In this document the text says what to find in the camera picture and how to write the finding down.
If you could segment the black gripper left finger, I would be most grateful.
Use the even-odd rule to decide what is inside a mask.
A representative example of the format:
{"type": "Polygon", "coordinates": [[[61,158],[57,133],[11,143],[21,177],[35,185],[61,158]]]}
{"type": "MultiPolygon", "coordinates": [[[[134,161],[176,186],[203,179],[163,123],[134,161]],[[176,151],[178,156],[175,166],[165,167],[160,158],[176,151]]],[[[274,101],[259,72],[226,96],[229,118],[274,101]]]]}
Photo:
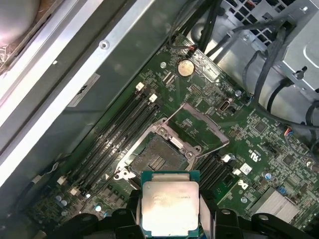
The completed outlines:
{"type": "Polygon", "coordinates": [[[142,228],[137,222],[141,190],[133,190],[127,206],[116,209],[99,220],[96,215],[82,213],[58,228],[60,239],[141,239],[142,228]]]}

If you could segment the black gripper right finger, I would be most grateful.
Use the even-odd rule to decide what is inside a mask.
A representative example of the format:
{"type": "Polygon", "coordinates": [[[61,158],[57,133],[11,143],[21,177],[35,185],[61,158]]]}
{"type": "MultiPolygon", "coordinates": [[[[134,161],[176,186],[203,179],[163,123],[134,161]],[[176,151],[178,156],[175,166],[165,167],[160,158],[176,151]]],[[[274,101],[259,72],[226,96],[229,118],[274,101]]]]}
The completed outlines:
{"type": "Polygon", "coordinates": [[[307,239],[308,234],[266,213],[246,220],[219,208],[211,193],[200,194],[200,224],[208,239],[307,239]]]}

